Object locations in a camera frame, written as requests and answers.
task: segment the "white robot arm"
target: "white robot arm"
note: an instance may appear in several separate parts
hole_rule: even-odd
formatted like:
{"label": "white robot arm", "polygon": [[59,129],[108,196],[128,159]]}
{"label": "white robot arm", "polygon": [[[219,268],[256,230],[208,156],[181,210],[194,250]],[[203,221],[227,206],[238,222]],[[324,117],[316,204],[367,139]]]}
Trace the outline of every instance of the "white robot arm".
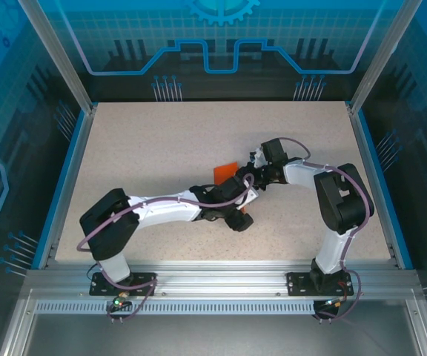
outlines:
{"label": "white robot arm", "polygon": [[[346,164],[340,166],[340,170],[365,192],[371,216],[374,206],[357,169]],[[254,189],[245,180],[247,175],[254,177]],[[300,158],[289,159],[279,139],[263,143],[251,153],[251,161],[221,185],[194,186],[179,194],[157,198],[127,197],[121,188],[113,189],[82,216],[80,224],[89,236],[114,214],[130,210],[87,239],[93,258],[113,282],[119,282],[130,275],[122,249],[135,230],[173,221],[222,218],[234,231],[244,231],[253,219],[242,213],[241,208],[258,197],[257,189],[265,190],[272,182],[316,190],[327,229],[322,248],[313,259],[310,276],[318,293],[330,285],[336,286],[337,278],[342,278],[341,263],[351,232],[365,219],[364,200],[353,185],[328,166],[314,165]]]}
{"label": "white robot arm", "polygon": [[[258,197],[249,185],[245,180],[231,177],[221,185],[194,186],[163,197],[127,197],[121,188],[113,189],[80,218],[80,224],[88,235],[114,214],[132,208],[88,241],[93,258],[117,283],[130,276],[122,250],[131,235],[142,228],[175,221],[222,218],[234,231],[247,229],[253,219],[241,209]],[[247,189],[244,197],[229,203]]]}

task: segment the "speckled work surface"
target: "speckled work surface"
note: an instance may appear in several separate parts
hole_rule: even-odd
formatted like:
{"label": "speckled work surface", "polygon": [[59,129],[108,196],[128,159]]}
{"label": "speckled work surface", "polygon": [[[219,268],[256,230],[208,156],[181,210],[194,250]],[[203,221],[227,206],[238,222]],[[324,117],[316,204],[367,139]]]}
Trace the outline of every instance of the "speckled work surface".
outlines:
{"label": "speckled work surface", "polygon": [[[101,103],[82,160],[56,253],[59,263],[86,263],[77,252],[79,218],[110,189],[159,196],[211,183],[213,168],[237,161],[262,142],[289,136],[305,143],[311,162],[351,162],[365,171],[343,102]],[[284,142],[289,156],[301,148]],[[254,224],[242,233],[223,221],[172,222],[137,231],[129,260],[310,260],[325,225],[314,191],[271,185],[248,206]],[[388,259],[375,214],[352,244],[349,259]]]}

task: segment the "circuit graphic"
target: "circuit graphic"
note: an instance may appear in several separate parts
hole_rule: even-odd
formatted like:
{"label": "circuit graphic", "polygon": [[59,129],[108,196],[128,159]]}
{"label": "circuit graphic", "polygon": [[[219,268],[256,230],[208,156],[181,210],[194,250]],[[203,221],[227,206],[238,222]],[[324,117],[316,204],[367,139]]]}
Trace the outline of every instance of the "circuit graphic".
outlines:
{"label": "circuit graphic", "polygon": [[259,0],[186,0],[186,5],[191,9],[191,15],[197,15],[200,21],[223,26],[226,22],[243,21],[245,14],[253,13]]}
{"label": "circuit graphic", "polygon": [[0,0],[0,32],[10,36],[19,23],[19,8],[16,0]]}

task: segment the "blue enclosure wall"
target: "blue enclosure wall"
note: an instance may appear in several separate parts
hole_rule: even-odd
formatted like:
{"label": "blue enclosure wall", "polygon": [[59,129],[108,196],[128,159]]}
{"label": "blue enclosure wall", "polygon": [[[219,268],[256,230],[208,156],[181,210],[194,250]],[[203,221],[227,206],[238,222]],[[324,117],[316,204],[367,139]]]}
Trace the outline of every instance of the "blue enclosure wall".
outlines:
{"label": "blue enclosure wall", "polygon": [[94,101],[350,99],[402,0],[42,0]]}
{"label": "blue enclosure wall", "polygon": [[427,0],[365,101],[363,113],[412,262],[427,284]]}
{"label": "blue enclosure wall", "polygon": [[38,241],[79,112],[17,1],[0,1],[0,342],[33,250],[8,234]]}

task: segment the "orange block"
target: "orange block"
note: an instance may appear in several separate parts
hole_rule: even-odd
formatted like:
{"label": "orange block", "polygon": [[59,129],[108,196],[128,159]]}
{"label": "orange block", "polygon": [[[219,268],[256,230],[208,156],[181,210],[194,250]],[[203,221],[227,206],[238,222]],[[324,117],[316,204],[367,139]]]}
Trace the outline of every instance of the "orange block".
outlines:
{"label": "orange block", "polygon": [[222,184],[228,178],[233,177],[236,171],[238,171],[238,162],[215,167],[213,169],[213,182],[217,185]]}

